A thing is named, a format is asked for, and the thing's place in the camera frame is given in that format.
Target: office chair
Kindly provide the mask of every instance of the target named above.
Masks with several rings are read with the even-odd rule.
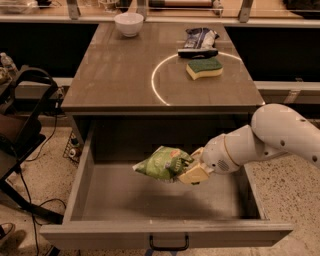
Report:
[[[16,99],[15,92],[24,81],[44,84],[47,89],[30,115],[17,115],[13,107]],[[0,106],[0,189],[22,210],[42,217],[51,223],[61,224],[62,215],[28,202],[6,181],[13,172],[21,173],[21,164],[46,139],[40,133],[41,123],[38,118],[44,106],[48,104],[49,98],[57,89],[56,82],[46,71],[29,66],[22,66],[11,80],[10,95],[7,101]]]

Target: sponge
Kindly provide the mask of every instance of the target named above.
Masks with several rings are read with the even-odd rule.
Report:
[[[187,65],[187,72],[193,80],[199,77],[219,76],[222,70],[221,63],[215,57],[191,60]]]

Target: bowl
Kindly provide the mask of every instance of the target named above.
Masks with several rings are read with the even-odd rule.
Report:
[[[136,36],[142,28],[143,16],[135,12],[125,12],[114,17],[116,28],[127,37]]]

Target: shoe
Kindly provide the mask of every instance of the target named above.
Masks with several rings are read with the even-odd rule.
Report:
[[[4,223],[0,225],[0,247],[13,234],[16,226],[13,223]]]

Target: white robotic arm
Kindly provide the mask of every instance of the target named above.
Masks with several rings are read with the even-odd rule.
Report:
[[[228,174],[252,161],[266,161],[287,153],[303,157],[320,168],[320,131],[293,109],[269,104],[246,125],[211,139],[192,156],[195,162],[178,179],[197,183],[210,173]]]

